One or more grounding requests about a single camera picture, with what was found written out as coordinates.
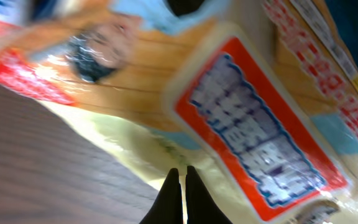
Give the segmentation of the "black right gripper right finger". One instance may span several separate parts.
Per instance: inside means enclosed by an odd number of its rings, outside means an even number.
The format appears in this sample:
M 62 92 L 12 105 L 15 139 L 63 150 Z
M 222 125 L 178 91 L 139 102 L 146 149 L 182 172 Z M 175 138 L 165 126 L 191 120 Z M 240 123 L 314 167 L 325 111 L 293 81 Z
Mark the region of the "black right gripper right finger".
M 195 167 L 187 167 L 185 184 L 187 224 L 232 224 L 215 204 Z

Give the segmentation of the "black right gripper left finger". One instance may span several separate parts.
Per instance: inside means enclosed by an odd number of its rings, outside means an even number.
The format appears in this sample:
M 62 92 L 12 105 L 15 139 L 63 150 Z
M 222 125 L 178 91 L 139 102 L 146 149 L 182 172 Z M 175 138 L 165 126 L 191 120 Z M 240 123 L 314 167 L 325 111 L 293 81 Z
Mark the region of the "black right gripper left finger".
M 183 224 L 178 169 L 170 169 L 154 204 L 139 224 Z

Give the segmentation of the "yellow snack bag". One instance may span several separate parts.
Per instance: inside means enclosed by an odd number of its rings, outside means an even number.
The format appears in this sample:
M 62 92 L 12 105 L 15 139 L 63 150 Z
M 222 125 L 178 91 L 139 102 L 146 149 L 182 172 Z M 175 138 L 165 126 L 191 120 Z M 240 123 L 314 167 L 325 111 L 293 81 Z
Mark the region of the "yellow snack bag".
M 0 85 L 233 223 L 358 223 L 340 1 L 0 1 Z

